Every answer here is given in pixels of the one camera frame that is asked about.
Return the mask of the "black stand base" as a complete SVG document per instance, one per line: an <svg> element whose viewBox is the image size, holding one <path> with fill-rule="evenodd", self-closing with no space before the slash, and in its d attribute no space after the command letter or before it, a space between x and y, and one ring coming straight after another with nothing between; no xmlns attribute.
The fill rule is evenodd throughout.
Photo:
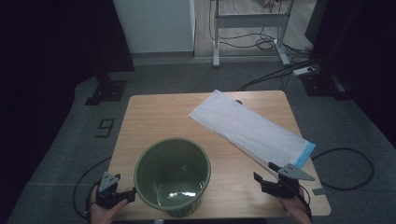
<svg viewBox="0 0 396 224"><path fill-rule="evenodd" d="M99 105L102 102L119 102L127 87L127 80L113 80L108 74L96 77L98 84L92 97L85 105Z"/></svg>
<svg viewBox="0 0 396 224"><path fill-rule="evenodd" d="M333 97L338 101L352 99L347 87L343 85L337 76L301 75L300 80L308 96Z"/></svg>

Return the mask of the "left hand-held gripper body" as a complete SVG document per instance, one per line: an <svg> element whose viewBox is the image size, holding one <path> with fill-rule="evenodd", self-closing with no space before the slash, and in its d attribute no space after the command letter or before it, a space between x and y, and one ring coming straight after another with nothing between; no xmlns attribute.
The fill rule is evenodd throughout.
<svg viewBox="0 0 396 224"><path fill-rule="evenodd" d="M112 208L120 202L117 192L118 182L114 179L114 175L104 172L100 179L99 187L96 193L96 202L103 208Z"/></svg>

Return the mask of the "white desk frame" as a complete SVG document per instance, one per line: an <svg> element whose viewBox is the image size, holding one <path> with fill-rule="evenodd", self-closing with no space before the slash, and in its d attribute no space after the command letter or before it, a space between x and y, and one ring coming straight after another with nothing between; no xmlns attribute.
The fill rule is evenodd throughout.
<svg viewBox="0 0 396 224"><path fill-rule="evenodd" d="M210 0L215 3L214 18L214 41L212 64L219 67L219 30L223 28L258 28L275 27L278 29L277 37L273 41L281 62L290 65L290 60L283 46L283 40L290 20L294 0L290 0L284 13L263 13L263 14L242 14L242 15L221 15L219 13L219 0Z"/></svg>

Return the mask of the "white power strip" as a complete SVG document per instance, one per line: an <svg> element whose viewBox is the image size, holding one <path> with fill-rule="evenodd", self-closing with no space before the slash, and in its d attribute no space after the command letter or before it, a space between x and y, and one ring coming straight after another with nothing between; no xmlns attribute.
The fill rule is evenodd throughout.
<svg viewBox="0 0 396 224"><path fill-rule="evenodd" d="M311 73L311 72L314 72L314 71L315 71L315 68L313 68L312 66L307 66L307 67L295 69L295 70L293 70L292 73L295 76L300 76L300 75L308 74L308 73Z"/></svg>

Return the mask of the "green plastic bin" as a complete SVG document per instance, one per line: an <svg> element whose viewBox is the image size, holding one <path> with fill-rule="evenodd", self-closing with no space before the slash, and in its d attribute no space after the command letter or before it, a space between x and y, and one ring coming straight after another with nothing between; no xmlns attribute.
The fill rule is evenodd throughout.
<svg viewBox="0 0 396 224"><path fill-rule="evenodd" d="M148 206L171 217L194 213L211 178L205 150L186 138L167 138L146 149L134 168L134 187Z"/></svg>

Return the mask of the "person's left hand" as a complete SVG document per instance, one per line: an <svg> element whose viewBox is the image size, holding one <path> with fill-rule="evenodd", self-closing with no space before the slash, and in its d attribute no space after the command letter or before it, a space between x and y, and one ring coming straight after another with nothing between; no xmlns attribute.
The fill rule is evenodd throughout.
<svg viewBox="0 0 396 224"><path fill-rule="evenodd" d="M112 224L114 216L128 203L122 200L111 209L105 209L97 203L90 203L90 224Z"/></svg>

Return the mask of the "person's right hand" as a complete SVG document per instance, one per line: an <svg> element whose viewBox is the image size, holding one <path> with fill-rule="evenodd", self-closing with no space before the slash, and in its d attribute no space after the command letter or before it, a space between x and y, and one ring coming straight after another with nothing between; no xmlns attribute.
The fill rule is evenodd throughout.
<svg viewBox="0 0 396 224"><path fill-rule="evenodd" d="M305 211L304 204L299 200L298 197L292 199L280 198L279 201L283 207L290 214L296 224L312 224L312 220L309 218Z"/></svg>

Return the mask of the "white cabinet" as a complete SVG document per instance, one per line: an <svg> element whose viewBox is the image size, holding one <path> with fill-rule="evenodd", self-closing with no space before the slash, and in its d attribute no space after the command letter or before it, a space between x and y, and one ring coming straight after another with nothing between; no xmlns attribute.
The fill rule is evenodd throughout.
<svg viewBox="0 0 396 224"><path fill-rule="evenodd" d="M113 0L131 53L193 52L194 0Z"/></svg>

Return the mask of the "white plastic bag blue edge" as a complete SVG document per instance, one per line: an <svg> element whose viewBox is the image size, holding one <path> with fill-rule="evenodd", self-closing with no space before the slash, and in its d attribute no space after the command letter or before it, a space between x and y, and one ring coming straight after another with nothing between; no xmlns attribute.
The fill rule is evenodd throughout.
<svg viewBox="0 0 396 224"><path fill-rule="evenodd" d="M269 169L292 164L302 169L315 144L273 123L224 92L215 90L189 117L226 138Z"/></svg>

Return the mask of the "dark curtain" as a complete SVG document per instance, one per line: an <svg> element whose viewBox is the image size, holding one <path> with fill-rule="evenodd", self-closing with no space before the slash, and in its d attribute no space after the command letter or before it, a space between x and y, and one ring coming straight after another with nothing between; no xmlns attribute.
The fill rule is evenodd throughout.
<svg viewBox="0 0 396 224"><path fill-rule="evenodd" d="M132 70L113 0L0 0L0 224L50 149L77 84Z"/></svg>
<svg viewBox="0 0 396 224"><path fill-rule="evenodd" d="M305 36L317 75L337 76L396 147L396 0L316 0Z"/></svg>

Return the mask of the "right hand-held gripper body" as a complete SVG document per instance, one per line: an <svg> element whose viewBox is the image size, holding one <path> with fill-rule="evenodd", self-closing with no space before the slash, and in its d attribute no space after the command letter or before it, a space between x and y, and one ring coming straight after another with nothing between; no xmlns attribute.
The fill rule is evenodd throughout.
<svg viewBox="0 0 396 224"><path fill-rule="evenodd" d="M276 174L276 183L263 180L262 191L283 199L293 198L300 192L300 180L315 180L313 176L290 163L283 167L279 167Z"/></svg>

